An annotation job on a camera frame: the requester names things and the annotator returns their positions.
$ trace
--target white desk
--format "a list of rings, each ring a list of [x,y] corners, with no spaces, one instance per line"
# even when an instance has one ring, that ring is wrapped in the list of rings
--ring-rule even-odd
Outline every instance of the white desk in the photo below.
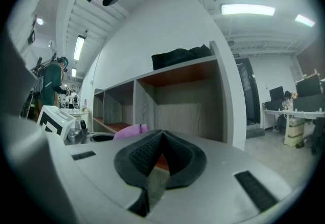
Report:
[[[263,109],[263,129],[264,129],[264,124],[265,124],[265,115],[285,115],[285,116],[294,116],[298,118],[305,118],[305,119],[316,119],[318,117],[325,117],[325,112],[304,112],[304,111],[293,111],[293,110],[266,110]],[[286,127],[285,127],[285,138],[288,136],[288,131],[289,131],[289,122],[290,120],[286,121]]]
[[[61,108],[61,110],[75,117],[78,120],[83,119],[86,123],[86,126],[88,127],[88,130],[90,132],[93,131],[90,112],[82,112],[80,109],[69,109],[69,108]]]

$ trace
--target floor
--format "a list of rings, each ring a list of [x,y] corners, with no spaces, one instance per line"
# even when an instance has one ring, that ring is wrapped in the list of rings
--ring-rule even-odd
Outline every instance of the floor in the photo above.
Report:
[[[312,133],[314,125],[305,124],[304,136]],[[313,171],[318,156],[310,146],[300,149],[283,144],[284,134],[266,131],[265,136],[246,139],[245,152],[281,175],[292,188],[303,185]]]

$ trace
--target pink object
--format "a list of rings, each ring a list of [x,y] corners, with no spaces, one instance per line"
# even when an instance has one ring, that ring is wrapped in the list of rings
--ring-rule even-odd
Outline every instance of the pink object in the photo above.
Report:
[[[132,136],[136,136],[138,134],[141,133],[145,133],[149,131],[149,127],[147,124],[135,124],[135,125],[131,125],[128,126],[122,130],[120,130],[119,132],[117,132],[114,135],[114,139],[123,139],[123,138],[128,138],[128,137],[132,137]]]

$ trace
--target fluorescent light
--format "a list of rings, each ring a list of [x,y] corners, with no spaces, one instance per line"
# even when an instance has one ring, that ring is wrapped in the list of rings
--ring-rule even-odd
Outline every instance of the fluorescent light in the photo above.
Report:
[[[42,25],[42,24],[43,24],[43,20],[42,20],[41,18],[37,18],[36,21],[37,21],[37,23],[38,23],[39,25]]]
[[[72,77],[75,77],[77,75],[77,70],[75,68],[72,68],[71,74],[72,74]]]
[[[303,24],[305,24],[305,25],[307,25],[309,27],[313,27],[315,25],[314,21],[312,21],[312,20],[310,20],[307,17],[302,16],[302,15],[297,15],[295,21],[303,23]]]
[[[260,5],[246,5],[246,4],[234,4],[221,6],[221,12],[223,15],[233,14],[259,14],[259,15],[273,15],[275,11],[274,7],[260,6]]]
[[[76,42],[76,47],[75,47],[75,54],[73,56],[73,59],[75,60],[79,60],[79,57],[80,57],[80,53],[81,53],[81,49],[82,49],[82,46],[85,42],[85,37],[79,35],[77,37],[77,42]]]

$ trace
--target backpack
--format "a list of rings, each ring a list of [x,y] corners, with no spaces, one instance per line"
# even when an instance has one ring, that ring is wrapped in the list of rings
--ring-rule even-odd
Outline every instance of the backpack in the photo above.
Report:
[[[75,94],[75,97],[73,98],[73,103],[78,103],[78,96]]]
[[[34,85],[34,93],[41,93],[44,85],[44,75],[45,75],[45,67],[41,66],[36,74],[37,80]]]

